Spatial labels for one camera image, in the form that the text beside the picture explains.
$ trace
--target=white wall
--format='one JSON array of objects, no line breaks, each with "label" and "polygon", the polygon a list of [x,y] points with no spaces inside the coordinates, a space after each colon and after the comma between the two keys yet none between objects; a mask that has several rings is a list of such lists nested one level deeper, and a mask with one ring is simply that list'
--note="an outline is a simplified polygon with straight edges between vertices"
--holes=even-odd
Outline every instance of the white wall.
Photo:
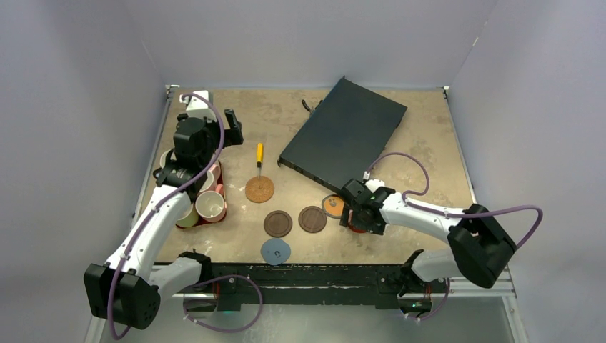
[{"label": "white wall", "polygon": [[166,83],[448,85],[497,0],[126,0]]},{"label": "white wall", "polygon": [[[606,337],[606,2],[500,0],[449,101],[479,201],[536,203],[512,259],[531,342]],[[502,223],[519,239],[532,215]]]},{"label": "white wall", "polygon": [[82,276],[129,229],[163,83],[116,1],[0,4],[0,332],[81,342]]}]

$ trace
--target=blue coaster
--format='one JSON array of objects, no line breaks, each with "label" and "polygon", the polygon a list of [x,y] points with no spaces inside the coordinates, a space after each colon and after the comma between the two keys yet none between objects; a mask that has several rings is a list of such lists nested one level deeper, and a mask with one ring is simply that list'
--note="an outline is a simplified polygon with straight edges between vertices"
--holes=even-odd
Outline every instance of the blue coaster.
[{"label": "blue coaster", "polygon": [[277,266],[290,257],[290,246],[280,238],[268,239],[261,246],[261,256],[267,264]]}]

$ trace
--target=wooden table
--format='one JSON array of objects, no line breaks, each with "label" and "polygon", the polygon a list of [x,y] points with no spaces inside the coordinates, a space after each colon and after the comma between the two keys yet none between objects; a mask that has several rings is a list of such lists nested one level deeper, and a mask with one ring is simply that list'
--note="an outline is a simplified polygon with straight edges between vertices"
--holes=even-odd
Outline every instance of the wooden table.
[{"label": "wooden table", "polygon": [[[162,132],[154,168],[162,152],[173,147],[177,114],[185,107],[178,96],[200,89],[178,89]],[[214,104],[219,110],[233,108],[242,123],[244,144],[226,148],[219,160],[223,165],[227,193],[227,217],[223,222],[203,227],[173,228],[158,256],[171,262],[183,251],[196,249],[213,262],[263,262],[259,250],[271,237],[263,229],[265,216],[276,209],[290,214],[293,227],[282,239],[292,249],[289,263],[391,264],[402,263],[417,249],[439,249],[439,240],[405,227],[387,227],[384,236],[358,234],[328,218],[324,230],[316,234],[299,227],[297,218],[309,205],[320,206],[331,192],[285,166],[278,167],[279,154],[309,118],[301,99],[316,105],[325,90],[216,89]],[[408,111],[392,135],[385,151],[403,151],[417,157],[427,168],[431,188],[419,198],[449,207],[472,203],[465,168],[447,102],[441,91],[377,91],[405,106]],[[254,204],[244,195],[244,185],[257,174],[257,143],[264,145],[263,175],[274,181],[275,194],[263,204]],[[391,156],[375,168],[372,177],[399,191],[423,189],[424,177],[418,166],[400,156]],[[150,177],[143,206],[149,202],[155,180]]]}]

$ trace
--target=brown coaster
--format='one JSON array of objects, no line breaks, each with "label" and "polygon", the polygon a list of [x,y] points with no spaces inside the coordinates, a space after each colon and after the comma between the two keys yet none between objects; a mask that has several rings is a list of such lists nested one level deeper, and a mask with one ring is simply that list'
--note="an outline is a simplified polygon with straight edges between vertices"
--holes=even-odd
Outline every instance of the brown coaster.
[{"label": "brown coaster", "polygon": [[337,195],[329,195],[322,200],[322,209],[328,217],[339,219],[345,202]]},{"label": "brown coaster", "polygon": [[292,229],[292,219],[284,211],[273,211],[265,217],[263,227],[269,236],[284,237]]},{"label": "brown coaster", "polygon": [[244,190],[251,202],[266,202],[274,195],[274,182],[269,177],[253,177]]},{"label": "brown coaster", "polygon": [[299,214],[299,225],[307,232],[320,232],[326,226],[326,214],[318,206],[308,206]]}]

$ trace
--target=dark brown coaster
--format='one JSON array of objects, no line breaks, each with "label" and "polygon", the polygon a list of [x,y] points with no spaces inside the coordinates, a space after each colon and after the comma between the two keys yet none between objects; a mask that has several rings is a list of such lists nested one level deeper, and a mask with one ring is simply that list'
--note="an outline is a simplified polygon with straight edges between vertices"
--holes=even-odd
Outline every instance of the dark brown coaster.
[{"label": "dark brown coaster", "polygon": [[308,206],[299,214],[299,225],[307,232],[320,232],[326,226],[326,214],[318,206]]},{"label": "dark brown coaster", "polygon": [[290,215],[284,211],[270,212],[263,222],[265,232],[272,237],[284,237],[292,229],[292,219]]},{"label": "dark brown coaster", "polygon": [[244,192],[251,202],[266,202],[274,195],[274,182],[269,177],[253,177],[248,180]]}]

